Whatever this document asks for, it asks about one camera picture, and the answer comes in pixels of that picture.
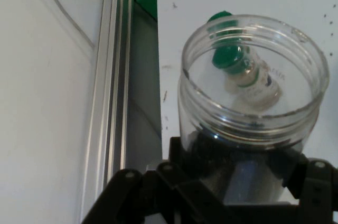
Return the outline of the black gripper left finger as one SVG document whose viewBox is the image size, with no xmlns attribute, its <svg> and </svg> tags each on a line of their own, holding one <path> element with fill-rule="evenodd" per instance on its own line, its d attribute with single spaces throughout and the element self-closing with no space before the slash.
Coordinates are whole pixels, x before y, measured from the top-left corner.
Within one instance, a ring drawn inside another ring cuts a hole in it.
<svg viewBox="0 0 338 224">
<path fill-rule="evenodd" d="M 181 139 L 173 137 L 169 160 L 157 169 L 118 171 L 82 222 L 144 223 L 159 213 L 167 223 L 227 223 L 226 208 L 180 169 L 182 156 Z"/>
</svg>

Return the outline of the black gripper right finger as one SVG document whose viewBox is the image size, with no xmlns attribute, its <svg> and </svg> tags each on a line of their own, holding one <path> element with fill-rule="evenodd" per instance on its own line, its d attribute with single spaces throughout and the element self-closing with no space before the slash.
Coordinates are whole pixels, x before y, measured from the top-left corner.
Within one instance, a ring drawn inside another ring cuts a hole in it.
<svg viewBox="0 0 338 224">
<path fill-rule="evenodd" d="M 293 149 L 274 153 L 274 173 L 298 205 L 285 204 L 274 223 L 334 223 L 337 211 L 337 168 L 323 159 Z"/>
</svg>

